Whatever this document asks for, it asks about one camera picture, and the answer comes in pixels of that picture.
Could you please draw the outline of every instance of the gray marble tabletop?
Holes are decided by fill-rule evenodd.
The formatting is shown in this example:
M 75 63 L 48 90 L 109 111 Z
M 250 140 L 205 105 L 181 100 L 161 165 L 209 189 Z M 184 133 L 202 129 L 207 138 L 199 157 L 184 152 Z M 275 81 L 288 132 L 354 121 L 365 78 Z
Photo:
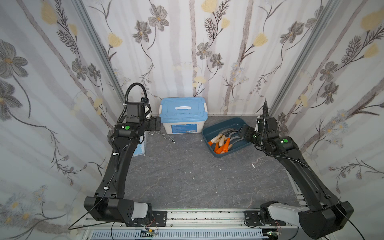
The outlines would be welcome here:
M 204 127 L 232 117 L 208 117 Z M 256 117 L 242 117 L 255 126 Z M 259 208 L 276 200 L 298 206 L 284 167 L 253 145 L 214 157 L 201 133 L 148 135 L 145 155 L 132 158 L 125 198 L 154 209 Z

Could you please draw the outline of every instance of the ventilation grille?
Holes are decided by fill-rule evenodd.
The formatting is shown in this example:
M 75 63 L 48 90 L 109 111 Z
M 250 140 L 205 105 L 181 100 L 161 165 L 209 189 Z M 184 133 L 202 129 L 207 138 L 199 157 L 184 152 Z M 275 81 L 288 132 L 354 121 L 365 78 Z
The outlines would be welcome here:
M 261 239 L 262 230 L 257 229 L 164 229 L 156 236 L 141 233 L 140 230 L 112 230 L 115 240 L 121 239 Z M 93 230 L 91 240 L 110 240 L 110 230 Z

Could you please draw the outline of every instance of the metal mounting plate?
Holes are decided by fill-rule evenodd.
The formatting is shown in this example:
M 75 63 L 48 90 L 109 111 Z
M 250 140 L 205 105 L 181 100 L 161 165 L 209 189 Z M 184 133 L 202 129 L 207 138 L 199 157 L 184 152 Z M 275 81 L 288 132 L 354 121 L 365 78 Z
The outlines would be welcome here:
M 272 223 L 271 225 L 264 225 L 261 223 L 258 215 L 259 211 L 244 211 L 245 215 L 245 223 L 248 227 L 258 227 L 258 226 L 277 226 L 276 222 Z M 277 221 L 279 223 L 279 226 L 285 226 L 286 223 L 283 221 Z
M 153 211 L 153 216 L 155 217 L 155 221 L 149 225 L 149 227 L 165 227 L 167 224 L 167 211 Z M 142 227 L 140 221 L 136 219 L 134 221 L 130 220 L 127 224 L 127 227 Z

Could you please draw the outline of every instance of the red wire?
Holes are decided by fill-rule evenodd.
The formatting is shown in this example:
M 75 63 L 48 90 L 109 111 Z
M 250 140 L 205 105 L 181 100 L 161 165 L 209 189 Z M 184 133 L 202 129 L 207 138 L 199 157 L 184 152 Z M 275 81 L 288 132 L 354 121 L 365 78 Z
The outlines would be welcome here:
M 281 234 L 281 226 L 277 221 L 276 221 L 276 224 L 277 224 L 277 231 L 279 231 L 279 227 L 280 227 L 280 234 Z
M 152 221 L 151 221 L 151 223 L 150 224 L 148 224 L 147 226 L 145 226 L 145 227 L 148 227 L 148 226 L 150 226 L 153 222 L 155 221 L 155 219 L 153 219 Z

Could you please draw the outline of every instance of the blue plastic storage box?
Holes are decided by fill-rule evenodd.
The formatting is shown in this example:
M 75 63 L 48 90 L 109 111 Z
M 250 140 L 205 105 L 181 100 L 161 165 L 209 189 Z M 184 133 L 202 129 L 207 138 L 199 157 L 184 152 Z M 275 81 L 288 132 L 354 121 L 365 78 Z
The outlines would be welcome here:
M 208 110 L 202 97 L 164 98 L 159 115 L 167 134 L 196 133 L 203 130 Z

